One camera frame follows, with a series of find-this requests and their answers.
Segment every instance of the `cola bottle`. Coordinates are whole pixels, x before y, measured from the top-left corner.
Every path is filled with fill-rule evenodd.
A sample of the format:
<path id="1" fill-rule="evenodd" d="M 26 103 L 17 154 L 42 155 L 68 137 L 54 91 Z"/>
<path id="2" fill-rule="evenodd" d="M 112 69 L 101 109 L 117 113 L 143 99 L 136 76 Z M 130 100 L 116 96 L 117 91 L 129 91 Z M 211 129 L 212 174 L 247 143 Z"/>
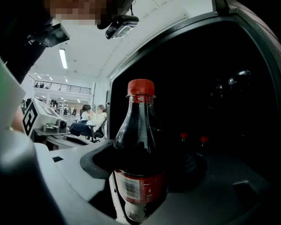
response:
<path id="1" fill-rule="evenodd" d="M 129 107 L 116 136 L 116 182 L 126 215 L 144 221 L 165 199 L 167 146 L 156 118 L 154 84 L 147 79 L 128 84 Z"/>

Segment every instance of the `office chair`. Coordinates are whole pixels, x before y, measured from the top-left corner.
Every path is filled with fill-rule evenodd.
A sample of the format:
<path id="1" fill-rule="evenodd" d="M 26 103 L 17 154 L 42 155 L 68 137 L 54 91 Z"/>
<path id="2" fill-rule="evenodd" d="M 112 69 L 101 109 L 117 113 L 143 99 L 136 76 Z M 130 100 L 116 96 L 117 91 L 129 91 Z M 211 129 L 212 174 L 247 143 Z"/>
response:
<path id="1" fill-rule="evenodd" d="M 99 142 L 99 140 L 97 140 L 97 138 L 102 138 L 102 137 L 105 136 L 104 126 L 106 124 L 106 121 L 107 121 L 107 119 L 105 119 L 105 121 L 102 123 L 102 125 L 100 126 L 100 128 L 96 132 L 94 132 L 95 125 L 86 125 L 86 126 L 89 126 L 90 130 L 87 133 L 81 133 L 81 135 L 86 136 L 87 140 L 92 138 L 91 141 L 93 143 Z"/>

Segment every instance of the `dark compartment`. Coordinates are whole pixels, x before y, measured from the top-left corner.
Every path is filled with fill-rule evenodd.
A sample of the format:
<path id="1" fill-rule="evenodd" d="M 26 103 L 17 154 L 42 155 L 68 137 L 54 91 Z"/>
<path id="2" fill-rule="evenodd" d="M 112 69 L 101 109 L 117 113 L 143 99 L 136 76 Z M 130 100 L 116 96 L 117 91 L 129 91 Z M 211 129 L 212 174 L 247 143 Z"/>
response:
<path id="1" fill-rule="evenodd" d="M 218 80 L 228 82 L 243 70 L 251 73 L 249 88 L 233 96 L 223 93 L 211 109 L 210 94 Z M 200 147 L 201 136 L 208 136 L 203 150 L 235 156 L 273 178 L 281 152 L 275 143 L 273 82 L 256 45 L 237 24 L 221 21 L 180 34 L 120 73 L 112 83 L 111 139 L 126 116 L 127 85 L 137 78 L 154 82 L 155 112 L 172 146 L 180 132 L 188 132 L 194 148 Z"/>

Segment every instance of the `barcode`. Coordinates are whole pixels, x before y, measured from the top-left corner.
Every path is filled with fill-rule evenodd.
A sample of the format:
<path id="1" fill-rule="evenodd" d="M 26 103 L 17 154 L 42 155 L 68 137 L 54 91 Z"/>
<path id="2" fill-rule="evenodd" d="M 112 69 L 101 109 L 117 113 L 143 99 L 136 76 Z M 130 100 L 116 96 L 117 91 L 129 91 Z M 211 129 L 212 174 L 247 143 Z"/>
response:
<path id="1" fill-rule="evenodd" d="M 122 192 L 126 197 L 140 200 L 140 181 L 121 176 Z"/>

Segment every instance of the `fluorescent light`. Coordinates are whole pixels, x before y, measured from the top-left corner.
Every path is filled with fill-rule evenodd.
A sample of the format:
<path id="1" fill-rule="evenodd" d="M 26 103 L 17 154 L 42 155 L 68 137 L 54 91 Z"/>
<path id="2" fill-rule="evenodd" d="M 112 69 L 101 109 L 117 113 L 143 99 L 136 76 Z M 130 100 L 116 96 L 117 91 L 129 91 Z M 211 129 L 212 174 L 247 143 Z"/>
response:
<path id="1" fill-rule="evenodd" d="M 61 59 L 62 66 L 64 67 L 64 69 L 67 69 L 67 60 L 66 60 L 66 51 L 65 51 L 65 49 L 60 48 L 59 54 L 60 54 L 60 59 Z"/>

